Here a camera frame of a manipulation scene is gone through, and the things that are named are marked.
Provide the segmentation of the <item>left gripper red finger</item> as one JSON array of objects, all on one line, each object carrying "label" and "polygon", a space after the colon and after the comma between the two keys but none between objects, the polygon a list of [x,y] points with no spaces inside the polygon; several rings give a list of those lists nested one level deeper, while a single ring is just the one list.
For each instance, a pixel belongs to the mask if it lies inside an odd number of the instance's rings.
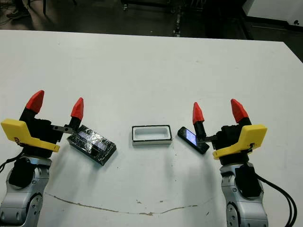
[{"label": "left gripper red finger", "polygon": [[84,100],[82,97],[80,97],[78,101],[75,103],[75,105],[73,106],[70,123],[66,124],[65,127],[72,128],[73,130],[77,130],[82,121],[83,112],[84,112]]},{"label": "left gripper red finger", "polygon": [[43,104],[44,94],[45,92],[40,90],[31,96],[21,114],[19,119],[20,121],[30,121],[34,119],[34,117],[40,112]]}]

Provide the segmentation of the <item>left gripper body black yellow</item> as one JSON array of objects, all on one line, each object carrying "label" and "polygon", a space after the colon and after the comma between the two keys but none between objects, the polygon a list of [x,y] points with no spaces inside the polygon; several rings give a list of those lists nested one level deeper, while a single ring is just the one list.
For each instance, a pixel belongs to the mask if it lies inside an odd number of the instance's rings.
[{"label": "left gripper body black yellow", "polygon": [[1,126],[8,140],[23,148],[26,155],[50,158],[52,153],[58,152],[64,133],[72,134],[71,127],[52,125],[48,120],[34,120],[30,124],[25,121],[5,119]]}]

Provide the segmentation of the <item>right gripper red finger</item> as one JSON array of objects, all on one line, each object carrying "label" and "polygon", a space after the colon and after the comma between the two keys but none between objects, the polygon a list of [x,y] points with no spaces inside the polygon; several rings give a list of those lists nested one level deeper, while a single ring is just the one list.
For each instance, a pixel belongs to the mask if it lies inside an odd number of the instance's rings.
[{"label": "right gripper red finger", "polygon": [[232,114],[235,118],[236,125],[233,125],[236,129],[241,129],[243,126],[252,125],[247,112],[243,105],[236,99],[231,100]]},{"label": "right gripper red finger", "polygon": [[193,106],[193,126],[195,128],[196,136],[203,140],[206,137],[206,132],[204,129],[204,117],[202,110],[197,102],[194,102]]}]

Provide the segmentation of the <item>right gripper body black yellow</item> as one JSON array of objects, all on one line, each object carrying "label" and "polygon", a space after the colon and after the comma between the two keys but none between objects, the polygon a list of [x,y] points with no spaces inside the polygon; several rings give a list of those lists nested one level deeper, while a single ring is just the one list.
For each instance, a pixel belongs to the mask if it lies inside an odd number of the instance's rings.
[{"label": "right gripper body black yellow", "polygon": [[246,163],[248,154],[262,145],[267,132],[267,127],[262,124],[240,126],[223,126],[213,136],[203,136],[203,142],[213,145],[213,157],[221,165]]}]

